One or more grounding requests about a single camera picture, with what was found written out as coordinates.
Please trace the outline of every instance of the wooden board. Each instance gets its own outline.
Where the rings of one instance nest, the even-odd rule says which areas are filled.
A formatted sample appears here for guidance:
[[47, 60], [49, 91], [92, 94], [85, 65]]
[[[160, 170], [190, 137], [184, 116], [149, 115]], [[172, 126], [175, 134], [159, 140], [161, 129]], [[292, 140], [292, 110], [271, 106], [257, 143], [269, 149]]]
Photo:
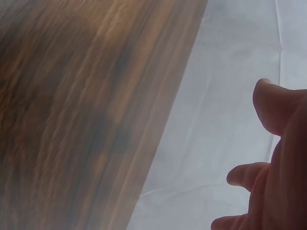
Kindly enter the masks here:
[[206, 0], [0, 0], [0, 229], [124, 230]]

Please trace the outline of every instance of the hand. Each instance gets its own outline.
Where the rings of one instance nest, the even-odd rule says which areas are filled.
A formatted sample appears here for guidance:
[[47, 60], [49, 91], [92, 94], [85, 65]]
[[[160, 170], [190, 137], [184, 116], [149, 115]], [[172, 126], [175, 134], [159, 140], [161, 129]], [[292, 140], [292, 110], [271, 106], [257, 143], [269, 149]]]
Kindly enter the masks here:
[[212, 230], [307, 229], [307, 90], [260, 80], [253, 102], [263, 126], [279, 135], [271, 163], [235, 167], [231, 185], [249, 190], [248, 213], [216, 219]]

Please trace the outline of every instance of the fingernail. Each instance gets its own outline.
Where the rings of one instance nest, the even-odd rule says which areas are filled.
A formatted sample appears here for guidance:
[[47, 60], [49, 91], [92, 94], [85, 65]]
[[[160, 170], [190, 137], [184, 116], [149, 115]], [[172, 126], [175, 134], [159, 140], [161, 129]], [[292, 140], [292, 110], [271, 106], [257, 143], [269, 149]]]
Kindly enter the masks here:
[[271, 81], [270, 79], [268, 79], [268, 78], [263, 78], [263, 80], [264, 81], [266, 81], [267, 83], [269, 83], [269, 84], [274, 84], [274, 82], [273, 81]]

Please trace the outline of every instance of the brown wood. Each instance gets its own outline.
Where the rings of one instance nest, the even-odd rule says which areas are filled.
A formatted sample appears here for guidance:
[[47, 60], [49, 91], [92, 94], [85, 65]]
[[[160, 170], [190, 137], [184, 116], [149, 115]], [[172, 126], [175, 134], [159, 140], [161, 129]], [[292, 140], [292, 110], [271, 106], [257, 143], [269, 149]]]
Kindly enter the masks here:
[[206, 0], [0, 0], [0, 229], [124, 230]]

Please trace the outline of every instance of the white fabric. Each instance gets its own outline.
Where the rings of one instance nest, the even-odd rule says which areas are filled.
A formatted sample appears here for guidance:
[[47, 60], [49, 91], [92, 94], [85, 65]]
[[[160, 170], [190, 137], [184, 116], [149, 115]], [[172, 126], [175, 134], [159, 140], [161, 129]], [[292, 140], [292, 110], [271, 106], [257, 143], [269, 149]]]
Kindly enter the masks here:
[[128, 230], [209, 230], [246, 212], [249, 193], [225, 178], [278, 141], [254, 111], [256, 81], [307, 88], [306, 14], [304, 0], [209, 0]]

